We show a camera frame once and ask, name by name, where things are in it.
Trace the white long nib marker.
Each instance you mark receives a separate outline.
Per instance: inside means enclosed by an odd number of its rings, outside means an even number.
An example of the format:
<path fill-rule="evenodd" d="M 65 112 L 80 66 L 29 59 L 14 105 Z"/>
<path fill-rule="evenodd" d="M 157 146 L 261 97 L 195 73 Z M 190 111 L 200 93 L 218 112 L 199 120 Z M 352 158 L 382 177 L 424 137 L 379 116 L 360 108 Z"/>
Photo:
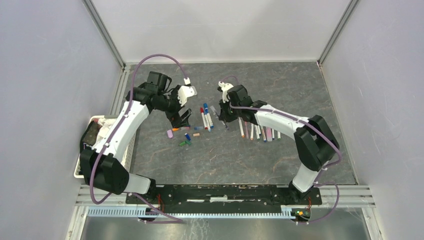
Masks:
<path fill-rule="evenodd" d="M 245 131 L 244 131 L 244 123 L 243 123 L 243 120 L 240 117 L 238 118 L 238 124 L 239 124 L 241 137 L 245 138 L 246 135 L 245 135 Z"/>

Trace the pink white marker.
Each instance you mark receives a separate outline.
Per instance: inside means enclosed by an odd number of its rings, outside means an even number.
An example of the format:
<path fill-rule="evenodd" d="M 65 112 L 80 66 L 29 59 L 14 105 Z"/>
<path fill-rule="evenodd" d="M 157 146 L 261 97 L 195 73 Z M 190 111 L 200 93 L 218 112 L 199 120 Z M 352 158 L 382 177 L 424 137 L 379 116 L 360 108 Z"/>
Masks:
<path fill-rule="evenodd" d="M 248 123 L 246 121 L 244 122 L 244 131 L 245 131 L 245 138 L 248 139 L 249 138 L 249 128 L 248 128 Z"/>

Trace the pink highlighter cap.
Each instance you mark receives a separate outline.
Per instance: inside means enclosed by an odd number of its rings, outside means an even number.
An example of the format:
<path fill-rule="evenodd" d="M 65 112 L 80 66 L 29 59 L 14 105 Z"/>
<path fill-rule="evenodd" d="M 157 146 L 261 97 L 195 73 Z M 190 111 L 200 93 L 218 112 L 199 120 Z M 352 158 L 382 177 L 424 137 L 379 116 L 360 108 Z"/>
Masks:
<path fill-rule="evenodd" d="M 171 129 L 167 130 L 166 133 L 169 139 L 172 139 L 174 137 L 173 131 Z"/>

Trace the orange marker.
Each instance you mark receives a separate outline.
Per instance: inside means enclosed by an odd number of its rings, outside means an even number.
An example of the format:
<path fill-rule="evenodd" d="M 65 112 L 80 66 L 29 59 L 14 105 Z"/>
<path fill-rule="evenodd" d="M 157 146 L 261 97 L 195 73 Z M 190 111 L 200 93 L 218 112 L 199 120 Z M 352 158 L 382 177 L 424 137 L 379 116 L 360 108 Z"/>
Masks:
<path fill-rule="evenodd" d="M 255 138 L 255 125 L 250 124 L 250 140 L 253 141 Z"/>

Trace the dark blue capped marker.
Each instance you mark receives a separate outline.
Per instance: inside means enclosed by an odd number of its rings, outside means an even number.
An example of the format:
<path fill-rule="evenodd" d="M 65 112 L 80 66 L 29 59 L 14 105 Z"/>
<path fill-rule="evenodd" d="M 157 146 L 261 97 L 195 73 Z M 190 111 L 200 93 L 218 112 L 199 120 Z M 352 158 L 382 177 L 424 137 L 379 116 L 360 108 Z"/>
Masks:
<path fill-rule="evenodd" d="M 255 127 L 256 139 L 257 140 L 260 140 L 261 139 L 261 135 L 262 135 L 261 130 L 260 130 L 260 127 L 258 125 L 255 125 L 254 127 Z"/>

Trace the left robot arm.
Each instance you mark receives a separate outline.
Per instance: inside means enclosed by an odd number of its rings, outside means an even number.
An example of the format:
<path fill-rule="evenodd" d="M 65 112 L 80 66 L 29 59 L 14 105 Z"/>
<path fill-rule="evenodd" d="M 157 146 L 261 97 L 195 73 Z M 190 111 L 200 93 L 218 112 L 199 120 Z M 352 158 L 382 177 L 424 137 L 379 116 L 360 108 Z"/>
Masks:
<path fill-rule="evenodd" d="M 169 76 L 151 71 L 146 82 L 128 92 L 123 109 L 106 136 L 80 154 L 80 170 L 87 185 L 116 195 L 138 193 L 145 204 L 156 200 L 157 190 L 151 186 L 154 180 L 129 173 L 122 161 L 131 139 L 152 111 L 164 112 L 173 128 L 189 125 L 191 110 L 179 112 L 197 91 L 188 77 L 183 85 L 174 88 L 169 88 L 171 82 Z"/>

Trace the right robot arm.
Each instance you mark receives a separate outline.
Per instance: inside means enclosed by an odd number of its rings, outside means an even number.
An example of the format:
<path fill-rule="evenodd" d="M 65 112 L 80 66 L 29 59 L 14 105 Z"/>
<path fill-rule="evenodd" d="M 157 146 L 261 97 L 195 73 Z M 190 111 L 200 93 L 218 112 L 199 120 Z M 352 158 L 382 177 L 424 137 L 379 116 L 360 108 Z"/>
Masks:
<path fill-rule="evenodd" d="M 270 128 L 294 140 L 300 167 L 290 182 L 289 199 L 302 204 L 309 198 L 309 190 L 317 182 L 320 173 L 332 165 L 334 155 L 342 159 L 340 145 L 327 122 L 320 115 L 301 117 L 271 106 L 262 100 L 253 101 L 247 89 L 239 84 L 220 81 L 217 90 L 222 94 L 219 101 L 219 119 L 245 122 Z"/>

